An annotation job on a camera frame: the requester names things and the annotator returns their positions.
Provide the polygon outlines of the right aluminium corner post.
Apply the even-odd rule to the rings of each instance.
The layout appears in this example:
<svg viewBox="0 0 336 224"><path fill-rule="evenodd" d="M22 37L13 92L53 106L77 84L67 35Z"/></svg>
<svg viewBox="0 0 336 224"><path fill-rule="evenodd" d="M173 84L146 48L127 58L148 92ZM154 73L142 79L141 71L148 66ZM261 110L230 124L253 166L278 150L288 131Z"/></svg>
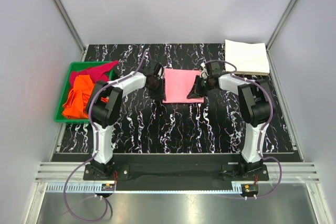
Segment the right aluminium corner post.
<svg viewBox="0 0 336 224"><path fill-rule="evenodd" d="M295 8L297 2L299 0L290 0L289 3L287 4L283 14L281 15L281 18L279 19L278 23L276 24L275 29L273 30L267 44L266 44L266 51L269 52L275 43L277 37L279 36L281 30L283 29L287 19L289 18L291 12Z"/></svg>

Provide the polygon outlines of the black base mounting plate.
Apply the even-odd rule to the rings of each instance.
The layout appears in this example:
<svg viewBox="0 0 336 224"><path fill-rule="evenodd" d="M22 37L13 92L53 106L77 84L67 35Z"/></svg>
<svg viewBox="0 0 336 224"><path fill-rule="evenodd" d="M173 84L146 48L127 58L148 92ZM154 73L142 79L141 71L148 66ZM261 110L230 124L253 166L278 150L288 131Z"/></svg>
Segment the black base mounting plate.
<svg viewBox="0 0 336 224"><path fill-rule="evenodd" d="M84 180L117 181L117 191L217 191L232 182L262 180L262 171L244 175L238 154L115 154L106 172L88 164Z"/></svg>

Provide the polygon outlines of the magenta t shirt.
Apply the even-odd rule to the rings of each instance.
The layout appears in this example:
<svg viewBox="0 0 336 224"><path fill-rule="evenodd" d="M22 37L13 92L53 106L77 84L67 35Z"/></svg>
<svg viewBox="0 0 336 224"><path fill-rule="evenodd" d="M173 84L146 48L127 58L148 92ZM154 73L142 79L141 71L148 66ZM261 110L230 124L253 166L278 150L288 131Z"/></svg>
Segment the magenta t shirt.
<svg viewBox="0 0 336 224"><path fill-rule="evenodd" d="M70 65L69 83L73 85L75 79L82 75L88 75L93 83L110 81L116 76L114 68L118 63L118 60L73 62Z"/></svg>

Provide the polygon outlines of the pink t shirt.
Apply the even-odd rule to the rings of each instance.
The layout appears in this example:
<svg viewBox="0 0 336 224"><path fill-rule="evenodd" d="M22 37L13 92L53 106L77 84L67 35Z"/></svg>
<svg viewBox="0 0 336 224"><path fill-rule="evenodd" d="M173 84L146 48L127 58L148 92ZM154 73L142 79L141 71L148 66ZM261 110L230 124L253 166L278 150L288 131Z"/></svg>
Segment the pink t shirt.
<svg viewBox="0 0 336 224"><path fill-rule="evenodd" d="M199 70L165 69L165 100L163 103L203 103L204 98L188 99Z"/></svg>

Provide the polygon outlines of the wooden board under cloth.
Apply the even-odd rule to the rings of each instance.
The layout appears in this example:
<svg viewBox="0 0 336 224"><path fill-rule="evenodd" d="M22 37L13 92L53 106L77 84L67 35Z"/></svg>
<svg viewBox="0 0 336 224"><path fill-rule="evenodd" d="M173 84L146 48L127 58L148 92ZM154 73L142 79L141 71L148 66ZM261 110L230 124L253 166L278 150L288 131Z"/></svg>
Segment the wooden board under cloth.
<svg viewBox="0 0 336 224"><path fill-rule="evenodd" d="M234 74L238 75L249 75L249 76L268 76L269 72L256 72L256 71L236 71Z"/></svg>

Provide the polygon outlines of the green plastic bin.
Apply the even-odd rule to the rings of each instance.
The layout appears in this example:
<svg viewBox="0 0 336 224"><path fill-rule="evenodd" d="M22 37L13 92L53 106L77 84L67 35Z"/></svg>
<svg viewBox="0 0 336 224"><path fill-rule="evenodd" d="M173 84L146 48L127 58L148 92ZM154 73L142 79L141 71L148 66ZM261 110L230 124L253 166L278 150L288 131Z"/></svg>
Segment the green plastic bin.
<svg viewBox="0 0 336 224"><path fill-rule="evenodd" d="M70 89L73 87L73 85L71 85L69 83L69 74L70 74L70 67L69 67L69 70L68 70L68 73L67 73L67 77L66 77L66 81L65 81L64 87L62 89L62 92L61 92L61 95L60 95L60 98L59 98L59 102L58 102L58 105L57 105L57 108L56 108L55 117L54 117L55 122L66 123L66 124L71 124L71 123L83 124L83 123L87 123L87 122L89 122L88 119L67 119L67 118L65 118L62 115L62 112L64 110L63 109L63 104L67 101L68 93L69 93Z"/></svg>

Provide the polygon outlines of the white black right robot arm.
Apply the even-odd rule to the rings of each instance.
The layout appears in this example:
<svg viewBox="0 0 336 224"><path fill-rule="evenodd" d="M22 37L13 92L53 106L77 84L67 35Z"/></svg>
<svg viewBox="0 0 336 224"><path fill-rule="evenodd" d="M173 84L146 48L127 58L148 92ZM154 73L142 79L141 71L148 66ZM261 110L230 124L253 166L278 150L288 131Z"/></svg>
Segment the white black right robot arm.
<svg viewBox="0 0 336 224"><path fill-rule="evenodd" d="M266 130L275 113L273 98L267 80L250 80L235 74L237 70L225 71L225 65L233 64L223 60L210 60L201 64L201 73L187 95L188 99L206 97L208 91L221 89L238 96L241 116L246 123L244 147L241 151L242 163L238 167L239 176L250 180L257 174L255 165L264 160L262 145Z"/></svg>

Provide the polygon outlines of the left aluminium corner post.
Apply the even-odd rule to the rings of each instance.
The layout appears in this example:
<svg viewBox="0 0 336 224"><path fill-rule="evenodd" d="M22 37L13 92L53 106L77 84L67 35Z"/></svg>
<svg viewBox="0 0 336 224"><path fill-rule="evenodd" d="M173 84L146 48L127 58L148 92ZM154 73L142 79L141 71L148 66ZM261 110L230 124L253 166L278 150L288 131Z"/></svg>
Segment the left aluminium corner post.
<svg viewBox="0 0 336 224"><path fill-rule="evenodd" d="M68 15L63 3L61 0L52 0L55 7L57 8L62 20L64 21L65 25L67 26L72 38L74 39L77 47L79 48L81 54L83 55L86 49L85 44L83 43L82 39L79 36L79 33L77 32L73 22L70 19L70 16Z"/></svg>

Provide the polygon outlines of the white folded cloth stack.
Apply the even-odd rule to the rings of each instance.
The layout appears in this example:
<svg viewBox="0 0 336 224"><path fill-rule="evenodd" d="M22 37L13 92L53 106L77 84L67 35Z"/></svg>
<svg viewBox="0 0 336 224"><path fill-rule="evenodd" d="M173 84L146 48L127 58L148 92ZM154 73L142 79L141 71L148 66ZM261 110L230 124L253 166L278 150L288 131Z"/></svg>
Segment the white folded cloth stack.
<svg viewBox="0 0 336 224"><path fill-rule="evenodd" d="M270 72L265 43L249 44L225 40L225 61L237 71Z"/></svg>

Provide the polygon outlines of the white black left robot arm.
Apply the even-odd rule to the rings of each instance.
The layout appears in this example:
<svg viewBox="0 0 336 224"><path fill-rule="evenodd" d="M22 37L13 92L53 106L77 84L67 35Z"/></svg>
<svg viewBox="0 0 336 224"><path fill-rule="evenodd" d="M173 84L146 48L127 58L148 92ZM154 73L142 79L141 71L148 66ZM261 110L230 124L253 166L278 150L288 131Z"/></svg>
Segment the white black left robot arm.
<svg viewBox="0 0 336 224"><path fill-rule="evenodd" d="M146 88L152 100L162 102L165 100L163 74L163 66L151 60L125 77L109 82L98 81L94 85L86 110L94 130L90 164L99 178L107 180L113 175L110 165L113 157L112 126L119 118L122 99L138 89Z"/></svg>

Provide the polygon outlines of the aluminium corner post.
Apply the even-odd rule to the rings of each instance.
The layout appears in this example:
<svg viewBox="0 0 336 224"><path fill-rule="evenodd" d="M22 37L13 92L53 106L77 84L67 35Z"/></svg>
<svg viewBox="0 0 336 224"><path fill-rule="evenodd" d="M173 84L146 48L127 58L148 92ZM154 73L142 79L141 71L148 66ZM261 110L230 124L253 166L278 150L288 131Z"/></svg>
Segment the aluminium corner post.
<svg viewBox="0 0 336 224"><path fill-rule="evenodd" d="M291 12L295 8L297 2L299 0L290 0L289 3L287 4L283 14L281 15L281 18L279 19L278 23L276 24L275 29L273 30L267 44L266 44L266 51L269 52L275 43L277 37L279 36L281 30L283 29L287 19L289 18Z"/></svg>
<svg viewBox="0 0 336 224"><path fill-rule="evenodd" d="M79 36L79 33L77 32L73 22L70 19L70 16L68 15L63 3L61 0L52 0L55 7L57 8L62 20L64 21L65 25L67 26L72 38L74 39L77 47L79 48L81 54L83 55L86 49L85 44L83 43L82 39Z"/></svg>

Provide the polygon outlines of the aluminium front frame rail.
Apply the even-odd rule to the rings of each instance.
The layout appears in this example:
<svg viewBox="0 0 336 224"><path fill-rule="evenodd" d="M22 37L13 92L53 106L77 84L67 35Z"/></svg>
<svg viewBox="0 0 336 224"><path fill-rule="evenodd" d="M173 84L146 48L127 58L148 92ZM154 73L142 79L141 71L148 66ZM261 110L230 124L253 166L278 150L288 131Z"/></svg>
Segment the aluminium front frame rail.
<svg viewBox="0 0 336 224"><path fill-rule="evenodd" d="M232 163L131 163L116 166L117 175L95 178L87 168L70 162L40 164L35 181L46 183L51 192L145 194L240 194L243 185L276 186L317 184L319 177L312 163L266 163L258 176L229 175Z"/></svg>

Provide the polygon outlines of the orange t shirt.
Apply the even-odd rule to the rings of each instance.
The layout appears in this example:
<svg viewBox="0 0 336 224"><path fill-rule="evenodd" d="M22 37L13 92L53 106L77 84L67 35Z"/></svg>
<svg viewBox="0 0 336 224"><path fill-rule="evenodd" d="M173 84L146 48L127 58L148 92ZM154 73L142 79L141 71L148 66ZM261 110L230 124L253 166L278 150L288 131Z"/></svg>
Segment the orange t shirt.
<svg viewBox="0 0 336 224"><path fill-rule="evenodd" d="M62 115L67 119L88 119L86 106L95 83L89 75L79 75L75 78L67 101L63 104Z"/></svg>

